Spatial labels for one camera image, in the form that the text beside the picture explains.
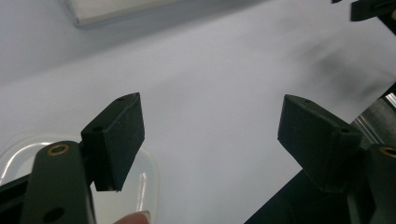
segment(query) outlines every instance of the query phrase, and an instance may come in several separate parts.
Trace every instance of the white box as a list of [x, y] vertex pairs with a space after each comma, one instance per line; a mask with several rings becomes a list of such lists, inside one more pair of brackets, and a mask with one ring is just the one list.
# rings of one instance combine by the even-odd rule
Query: white box
[[183, 0], [63, 0], [76, 26], [85, 26]]

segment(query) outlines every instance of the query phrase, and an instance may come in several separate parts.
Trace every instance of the white surface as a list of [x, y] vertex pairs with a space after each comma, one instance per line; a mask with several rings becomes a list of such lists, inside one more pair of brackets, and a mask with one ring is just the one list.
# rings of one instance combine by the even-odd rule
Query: white surface
[[395, 81], [395, 36], [348, 4], [189, 0], [80, 30], [57, 1], [3, 1], [1, 146], [140, 91], [157, 223], [243, 223], [300, 169], [276, 140], [284, 94], [350, 122]]
[[[35, 154], [49, 144], [64, 140], [80, 142], [81, 138], [39, 134], [9, 148], [0, 158], [0, 185], [30, 174]], [[158, 169], [154, 159], [143, 147], [140, 148], [122, 191], [98, 192], [94, 184], [91, 185], [97, 223], [112, 223], [120, 217], [138, 211], [150, 211], [151, 223], [155, 223], [158, 178]]]

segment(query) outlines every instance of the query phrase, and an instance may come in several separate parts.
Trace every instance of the screw hole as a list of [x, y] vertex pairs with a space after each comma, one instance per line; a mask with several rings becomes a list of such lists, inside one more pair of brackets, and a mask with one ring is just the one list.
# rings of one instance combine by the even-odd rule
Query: screw hole
[[385, 151], [392, 156], [396, 156], [396, 150], [394, 149], [387, 148]]
[[379, 150], [382, 153], [384, 153], [385, 155], [396, 159], [396, 149], [395, 148], [393, 148], [393, 147], [381, 147]]
[[101, 132], [101, 131], [103, 130], [103, 127], [101, 127], [101, 126], [99, 126], [99, 127], [94, 127], [92, 130], [93, 130], [94, 132], [96, 132], [96, 133], [99, 133], [99, 132]]
[[63, 215], [64, 215], [64, 209], [62, 207], [56, 207], [43, 216], [43, 221], [45, 223], [51, 223], [58, 220]]
[[70, 146], [67, 144], [60, 144], [60, 145], [56, 145], [54, 147], [50, 147], [47, 150], [47, 154], [49, 156], [59, 156], [64, 154], [65, 152], [67, 152], [70, 149]]

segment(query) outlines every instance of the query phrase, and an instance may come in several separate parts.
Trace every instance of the black plastic part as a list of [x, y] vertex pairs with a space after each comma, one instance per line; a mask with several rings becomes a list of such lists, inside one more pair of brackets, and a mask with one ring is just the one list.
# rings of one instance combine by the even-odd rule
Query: black plastic part
[[96, 190], [122, 190], [145, 138], [140, 94], [115, 100], [84, 128], [81, 136]]
[[358, 152], [361, 133], [319, 105], [286, 95], [278, 140], [325, 192], [343, 192], [347, 161]]
[[[49, 150], [55, 148], [52, 155]], [[91, 189], [87, 186], [78, 143], [64, 141], [41, 149], [24, 196], [21, 224], [94, 223]]]
[[350, 180], [347, 194], [349, 215], [352, 224], [369, 224], [375, 212], [373, 193], [368, 185], [363, 166], [357, 166], [355, 176]]
[[391, 15], [392, 13], [389, 12], [378, 16], [378, 18], [396, 35], [396, 20], [394, 20]]
[[365, 157], [364, 167], [375, 201], [375, 212], [370, 223], [395, 223], [396, 149], [372, 145]]
[[350, 224], [344, 193], [320, 191], [301, 171], [246, 224]]
[[0, 220], [5, 224], [20, 222], [24, 193], [29, 175], [9, 182], [0, 188]]
[[396, 9], [394, 0], [360, 0], [352, 3], [352, 21], [365, 21], [373, 17], [389, 14]]

